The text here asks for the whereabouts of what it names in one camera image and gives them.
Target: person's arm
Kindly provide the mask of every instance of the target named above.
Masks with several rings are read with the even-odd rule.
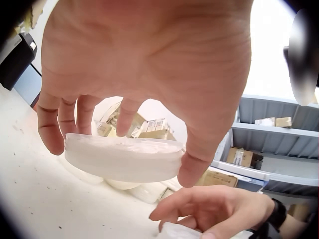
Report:
[[[306,229],[307,223],[298,221],[287,214],[286,220],[280,227],[280,235],[283,239],[295,239]]]
[[[264,194],[223,185],[200,186],[183,188],[163,199],[150,219],[161,220],[160,229],[170,221],[203,232],[202,239],[229,239],[243,230],[259,229],[274,208],[274,201]],[[279,228],[280,235],[296,239],[306,226],[287,215]]]

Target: black wristband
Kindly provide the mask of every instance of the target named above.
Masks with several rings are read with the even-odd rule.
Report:
[[[278,200],[272,198],[275,203],[274,210],[267,219],[267,222],[271,223],[274,228],[279,232],[279,228],[284,223],[287,217],[286,207]]]

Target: finger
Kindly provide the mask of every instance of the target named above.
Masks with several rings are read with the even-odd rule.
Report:
[[[176,208],[171,211],[169,215],[163,218],[159,224],[159,231],[162,230],[162,226],[165,222],[177,223],[179,217],[185,217],[194,213],[194,204],[188,203],[181,208]]]
[[[178,220],[178,212],[177,210],[173,210],[171,211],[171,213],[169,215],[167,215],[165,218],[163,218],[161,220],[161,222],[159,223],[159,231],[161,232],[162,231],[162,227],[163,227],[163,224],[166,223],[166,222],[171,222],[171,223],[177,223],[177,220]]]
[[[237,233],[247,230],[256,224],[255,219],[253,222],[245,215],[249,217],[248,212],[243,212],[243,210],[237,211],[231,217],[222,221],[207,231],[204,232],[202,239],[229,239],[235,236]]]
[[[216,186],[205,186],[205,187],[192,187],[182,188],[174,194],[160,201],[156,209],[151,213],[150,219],[153,221],[162,220],[171,214],[174,210],[182,211],[183,208],[189,210],[184,212],[182,215],[186,216],[187,213],[193,214],[194,208],[187,208],[186,205],[196,205],[203,202],[211,202],[212,204],[220,203],[225,198],[225,187]]]
[[[183,187],[194,186],[211,164],[214,153],[214,143],[211,140],[187,127],[186,153],[182,157],[177,176],[179,183]]]
[[[102,101],[91,95],[81,95],[77,103],[77,129],[80,134],[91,135],[92,116],[95,106]]]
[[[42,90],[38,101],[38,131],[47,149],[55,155],[64,151],[64,139],[57,121],[60,99]]]
[[[74,107],[77,97],[63,98],[59,107],[59,125],[63,137],[67,133],[77,133],[74,120]]]
[[[179,220],[177,223],[184,225],[188,228],[192,228],[194,230],[197,228],[197,222],[196,222],[196,219],[193,215],[189,215],[189,216],[183,218],[182,220]]]
[[[129,131],[134,115],[138,111],[143,101],[124,98],[120,106],[120,115],[116,123],[116,134],[123,137]]]

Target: round plastic lid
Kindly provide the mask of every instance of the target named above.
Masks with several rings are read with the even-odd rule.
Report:
[[[73,166],[105,179],[150,183],[178,173],[183,144],[162,139],[128,139],[66,134],[65,158]]]
[[[157,239],[200,239],[201,232],[188,228],[180,224],[166,222],[163,224],[161,233]]]

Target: wrist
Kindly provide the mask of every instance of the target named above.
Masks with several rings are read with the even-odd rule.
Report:
[[[263,197],[263,201],[265,202],[266,209],[262,220],[256,226],[252,227],[253,230],[258,230],[260,226],[267,221],[267,219],[270,217],[275,208],[275,202],[270,197],[268,197],[265,194],[261,196]]]
[[[287,214],[286,220],[279,228],[279,233],[283,239],[297,238],[306,228],[307,223],[294,219]]]

